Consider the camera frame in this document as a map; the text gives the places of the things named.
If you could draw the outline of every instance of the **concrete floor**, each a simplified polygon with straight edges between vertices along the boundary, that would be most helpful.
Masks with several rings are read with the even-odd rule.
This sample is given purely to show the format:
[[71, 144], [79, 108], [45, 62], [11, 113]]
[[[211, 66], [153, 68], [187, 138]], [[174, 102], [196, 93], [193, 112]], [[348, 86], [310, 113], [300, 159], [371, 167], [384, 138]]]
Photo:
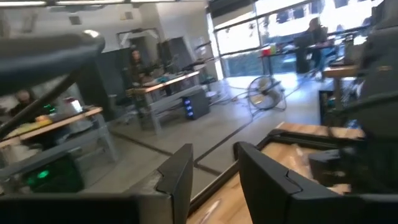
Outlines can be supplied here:
[[[246, 88], [253, 77], [229, 79], [229, 85]], [[196, 120], [187, 121], [183, 116], [162, 125], [163, 132], [156, 136], [153, 131], [142, 131], [136, 122], [130, 125], [109, 127], [115, 133], [114, 141], [121, 153], [119, 162], [112, 163], [105, 155], [98, 155], [82, 167], [85, 192], [122, 192], [156, 169], [168, 156], [134, 144], [137, 139], [165, 152], [175, 152], [186, 143], [193, 144], [194, 159], [201, 165], [223, 172], [233, 163], [231, 146], [236, 141], [257, 144], [279, 123], [319, 124], [318, 89], [325, 83], [303, 82], [295, 75], [276, 77], [286, 88], [287, 109], [283, 112], [260, 112], [252, 119], [246, 100], [225, 105], [214, 105], [211, 113]], [[243, 90], [230, 89], [235, 95]], [[211, 151], [205, 157], [201, 155]], [[194, 169], [192, 197], [210, 184], [216, 175]]]

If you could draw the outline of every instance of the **workbench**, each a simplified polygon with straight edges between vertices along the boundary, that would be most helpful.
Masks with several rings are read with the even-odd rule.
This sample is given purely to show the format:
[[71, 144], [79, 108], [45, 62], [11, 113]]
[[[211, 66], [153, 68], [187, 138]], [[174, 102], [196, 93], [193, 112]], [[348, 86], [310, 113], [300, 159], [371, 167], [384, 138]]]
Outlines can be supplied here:
[[14, 162], [9, 164], [8, 166], [0, 169], [0, 185], [3, 188], [5, 194], [13, 193], [12, 186], [9, 186], [8, 181], [9, 178], [15, 174], [25, 173], [31, 170], [34, 170], [38, 167], [41, 167], [49, 162], [52, 162], [58, 158], [63, 157], [67, 154], [71, 149], [80, 147], [92, 141], [102, 140], [104, 143], [104, 150], [110, 157], [112, 161], [118, 160], [118, 152], [114, 146], [113, 140], [108, 131], [108, 127], [106, 126], [105, 120], [101, 115], [102, 108], [100, 107], [92, 107], [87, 111], [79, 113], [77, 115], [71, 116], [69, 118], [63, 119], [56, 123], [52, 123], [41, 127], [39, 129], [35, 129], [29, 131], [27, 133], [23, 133], [17, 136], [10, 137], [0, 142], [0, 150], [7, 150], [7, 146], [11, 146], [13, 144], [20, 144], [22, 140], [29, 139], [36, 135], [45, 133], [47, 131], [51, 131], [53, 129], [66, 126], [75, 121], [88, 118], [93, 122], [93, 129], [84, 131], [81, 134], [78, 134], [76, 137], [66, 140], [64, 143], [55, 146], [51, 149], [47, 149], [46, 151], [40, 152], [32, 157], [24, 159], [19, 162]]
[[[175, 77], [172, 80], [169, 80], [165, 83], [160, 83], [155, 86], [150, 87], [142, 87], [142, 88], [131, 88], [126, 90], [128, 97], [134, 97], [136, 101], [143, 100], [145, 101], [145, 107], [143, 108], [150, 114], [150, 118], [152, 120], [152, 124], [154, 125], [155, 133], [160, 134], [162, 128], [160, 127], [159, 118], [160, 113], [173, 108], [174, 106], [178, 106], [181, 97], [188, 95], [194, 91], [198, 91], [201, 89], [201, 85], [199, 82], [199, 72], [191, 72], [186, 75], [180, 75]], [[182, 81], [190, 82], [188, 84], [188, 88], [181, 88], [180, 84]], [[177, 85], [175, 93], [170, 96], [162, 97], [160, 91], [166, 87], [171, 85]]]
[[336, 109], [342, 109], [343, 104], [341, 102], [341, 98], [343, 96], [343, 90], [341, 86], [341, 79], [348, 77], [356, 77], [357, 76], [357, 66], [341, 66], [341, 67], [327, 67], [323, 74], [327, 78], [333, 79], [333, 92], [336, 98]]
[[[282, 123], [278, 125], [277, 129], [318, 136], [327, 135], [326, 127], [324, 126]], [[358, 129], [333, 128], [333, 132], [339, 138], [356, 138], [363, 135], [362, 131]], [[289, 169], [307, 178], [309, 177], [308, 172], [300, 165], [300, 158], [295, 146], [272, 142], [261, 148], [262, 153], [265, 155], [280, 162]], [[307, 148], [301, 148], [301, 150], [305, 154], [315, 152], [313, 149]], [[217, 187], [218, 183], [222, 182], [225, 182], [225, 184]], [[347, 191], [347, 189], [348, 186], [346, 185], [338, 185], [331, 188], [331, 190], [339, 194]], [[188, 224], [252, 223], [240, 184], [237, 162], [192, 199], [191, 211], [193, 213], [188, 218]]]

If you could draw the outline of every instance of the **wooden tabletop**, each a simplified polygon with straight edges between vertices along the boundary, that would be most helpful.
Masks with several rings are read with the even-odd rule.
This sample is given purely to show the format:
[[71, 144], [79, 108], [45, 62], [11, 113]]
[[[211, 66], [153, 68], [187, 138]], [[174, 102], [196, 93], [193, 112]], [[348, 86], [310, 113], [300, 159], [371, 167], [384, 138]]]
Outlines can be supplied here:
[[[326, 136], [326, 127], [305, 124], [282, 123], [277, 128], [305, 134]], [[357, 129], [335, 128], [338, 137], [356, 138], [362, 136]], [[262, 152], [310, 179], [308, 167], [303, 164], [303, 158], [314, 149], [299, 148], [279, 143], [268, 144]], [[331, 190], [342, 193], [348, 190], [346, 185], [339, 185]], [[239, 174], [231, 178], [206, 203], [188, 218], [188, 224], [246, 224], [252, 223], [248, 206], [244, 199]]]
[[76, 116], [72, 116], [70, 118], [63, 119], [63, 120], [58, 121], [56, 123], [52, 123], [52, 124], [46, 125], [46, 126], [44, 126], [42, 128], [35, 129], [33, 131], [29, 131], [27, 133], [24, 133], [24, 134], [21, 134], [21, 135], [12, 137], [12, 138], [8, 138], [8, 139], [6, 139], [4, 141], [1, 141], [0, 142], [0, 148], [8, 146], [8, 145], [11, 145], [11, 144], [19, 144], [21, 142], [21, 140], [29, 139], [29, 138], [31, 138], [33, 136], [45, 133], [47, 131], [51, 131], [53, 129], [56, 129], [56, 128], [59, 128], [59, 127], [65, 126], [65, 125], [68, 125], [70, 123], [73, 123], [75, 121], [83, 119], [83, 118], [85, 118], [87, 116], [93, 116], [93, 115], [98, 114], [100, 112], [102, 112], [102, 108], [101, 107], [92, 107], [85, 113], [80, 113], [80, 114], [78, 114]]
[[182, 80], [184, 80], [186, 78], [189, 78], [189, 77], [192, 77], [192, 76], [195, 76], [195, 75], [198, 75], [198, 74], [199, 74], [199, 72], [196, 71], [196, 72], [189, 73], [187, 75], [182, 75], [182, 76], [180, 76], [178, 78], [174, 78], [174, 79], [172, 79], [170, 81], [167, 81], [165, 83], [161, 83], [161, 84], [158, 84], [158, 85], [155, 85], [155, 86], [151, 86], [151, 87], [147, 87], [147, 88], [131, 88], [129, 90], [126, 90], [126, 93], [127, 93], [128, 96], [129, 95], [133, 95], [133, 94], [149, 93], [151, 91], [154, 91], [154, 90], [157, 90], [159, 88], [165, 87], [167, 85], [182, 81]]
[[349, 65], [340, 67], [327, 67], [323, 72], [328, 78], [356, 77], [357, 66]]

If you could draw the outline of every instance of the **fan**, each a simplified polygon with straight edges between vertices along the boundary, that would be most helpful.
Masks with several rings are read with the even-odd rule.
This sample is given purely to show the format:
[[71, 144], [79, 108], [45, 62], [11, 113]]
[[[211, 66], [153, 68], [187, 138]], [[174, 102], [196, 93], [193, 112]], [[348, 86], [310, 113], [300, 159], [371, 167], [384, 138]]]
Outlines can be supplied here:
[[276, 108], [283, 101], [286, 109], [284, 89], [280, 81], [271, 77], [258, 77], [253, 80], [248, 87], [248, 101], [259, 110], [269, 110]]

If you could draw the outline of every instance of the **man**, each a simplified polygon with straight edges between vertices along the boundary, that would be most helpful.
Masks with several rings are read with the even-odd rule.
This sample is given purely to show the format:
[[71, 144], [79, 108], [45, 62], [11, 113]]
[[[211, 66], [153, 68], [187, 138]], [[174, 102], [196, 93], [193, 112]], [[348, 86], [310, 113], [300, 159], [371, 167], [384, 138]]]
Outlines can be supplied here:
[[[317, 47], [326, 46], [328, 36], [326, 27], [321, 26], [319, 18], [313, 18], [310, 21], [309, 28], [305, 31], [305, 34], [311, 34], [312, 39]], [[318, 73], [322, 73], [325, 69], [325, 61], [326, 55], [329, 52], [329, 49], [311, 49], [310, 53], [312, 54], [311, 60], [315, 62], [314, 71], [312, 73], [313, 76], [316, 76]]]

